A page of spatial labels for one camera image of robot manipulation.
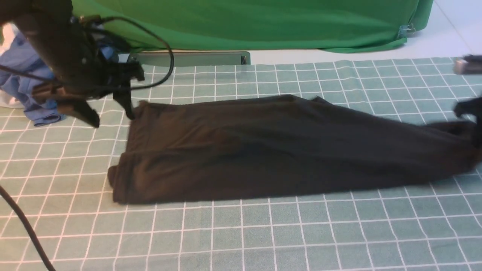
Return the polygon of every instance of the grid mat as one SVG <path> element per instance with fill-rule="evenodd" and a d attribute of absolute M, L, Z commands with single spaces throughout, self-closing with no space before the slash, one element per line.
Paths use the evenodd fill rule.
<path fill-rule="evenodd" d="M 453 119 L 482 77 L 450 58 L 176 68 L 134 102 L 185 104 L 294 94 L 404 122 Z M 146 82 L 164 76 L 145 67 Z M 480 170 L 431 188 L 298 198 L 119 206 L 106 182 L 128 120 L 110 99 L 94 130 L 69 118 L 32 128 L 0 109 L 0 182 L 34 225 L 59 271 L 482 270 Z M 0 270 L 44 270 L 0 201 Z"/>

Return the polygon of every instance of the folded black garment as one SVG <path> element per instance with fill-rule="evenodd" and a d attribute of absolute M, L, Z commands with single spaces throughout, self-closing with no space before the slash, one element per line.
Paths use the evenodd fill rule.
<path fill-rule="evenodd" d="M 423 185 L 474 169 L 474 123 L 414 125 L 292 95 L 141 102 L 108 171 L 113 200 L 151 204 Z"/>

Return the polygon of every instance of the green fabric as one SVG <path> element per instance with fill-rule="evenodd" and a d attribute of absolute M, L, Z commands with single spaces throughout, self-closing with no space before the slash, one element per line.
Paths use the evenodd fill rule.
<path fill-rule="evenodd" d="M 426 26 L 433 0 L 73 0 L 75 15 L 126 16 L 174 49 L 389 50 L 400 26 Z M 106 27 L 142 50 L 161 44 L 125 22 Z"/>

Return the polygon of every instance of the blue garment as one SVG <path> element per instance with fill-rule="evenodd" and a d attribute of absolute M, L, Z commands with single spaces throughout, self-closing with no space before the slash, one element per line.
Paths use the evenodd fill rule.
<path fill-rule="evenodd" d="M 109 47 L 102 48 L 102 52 L 106 58 L 110 58 L 114 53 Z M 52 71 L 40 59 L 37 52 L 21 33 L 16 35 L 10 49 L 0 55 L 0 65 L 44 78 L 54 78 Z M 0 70 L 0 89 L 22 103 L 25 116 L 32 120 L 36 127 L 58 122 L 65 118 L 65 115 L 57 111 L 57 104 L 54 100 L 47 100 L 45 104 L 38 104 L 32 98 L 33 88 L 41 83 L 35 79 Z"/>

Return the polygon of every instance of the black wire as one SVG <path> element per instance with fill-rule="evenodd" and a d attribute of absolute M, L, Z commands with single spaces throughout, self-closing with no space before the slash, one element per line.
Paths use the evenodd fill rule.
<path fill-rule="evenodd" d="M 124 21 L 126 23 L 129 23 L 129 24 L 139 28 L 140 30 L 146 32 L 147 34 L 153 36 L 155 39 L 157 39 L 159 42 L 161 42 L 164 45 L 164 47 L 167 49 L 167 51 L 169 53 L 169 58 L 170 58 L 169 70 L 167 71 L 167 74 L 164 76 L 164 78 L 162 78 L 161 80 L 157 81 L 156 83 L 153 83 L 153 84 L 150 84 L 150 85 L 122 88 L 122 87 L 110 87 L 110 86 L 101 86 L 101 85 L 81 85 L 81 84 L 78 84 L 78 83 L 62 82 L 62 81 L 59 81 L 57 79 L 49 79 L 49 78 L 45 78 L 45 77 L 39 77 L 39 76 L 30 74 L 30 73 L 27 73 L 27 72 L 21 72 L 21 71 L 18 71 L 18 70 L 15 70 L 15 69 L 3 66 L 3 65 L 0 65 L 0 70 L 9 72 L 9 73 L 14 74 L 14 75 L 39 80 L 39 81 L 44 82 L 44 83 L 52 83 L 52 84 L 58 84 L 58 85 L 64 85 L 64 86 L 74 86 L 74 87 L 81 87 L 81 88 L 86 88 L 86 89 L 93 89 L 93 90 L 99 90 L 99 91 L 111 91 L 111 92 L 148 89 L 148 88 L 155 87 L 155 86 L 158 86 L 158 85 L 166 82 L 171 77 L 171 75 L 174 71 L 174 53 L 173 53 L 171 47 L 169 46 L 169 44 L 166 41 L 164 41 L 161 37 L 157 36 L 152 31 L 150 31 L 149 29 L 143 27 L 142 25 L 136 23 L 135 21 L 133 21 L 131 19 L 127 19 L 127 18 L 124 18 L 124 17 L 106 17 L 106 18 L 101 19 L 102 24 L 113 22 L 113 21 Z"/>
<path fill-rule="evenodd" d="M 25 216 L 24 212 L 22 212 L 22 209 L 17 205 L 17 203 L 12 199 L 12 197 L 3 189 L 2 186 L 0 186 L 0 196 L 10 205 L 10 207 L 13 209 L 13 211 L 17 214 L 18 218 L 24 225 L 25 229 L 27 230 L 28 235 L 30 236 L 30 239 L 32 240 L 32 243 L 37 250 L 40 258 L 42 259 L 43 264 L 47 268 L 48 271 L 55 271 L 54 266 L 49 260 L 49 257 L 47 254 L 45 254 L 45 251 L 42 248 L 42 245 L 40 244 L 40 241 L 35 234 L 35 231 L 32 228 L 32 225 L 28 221 L 27 217 Z"/>

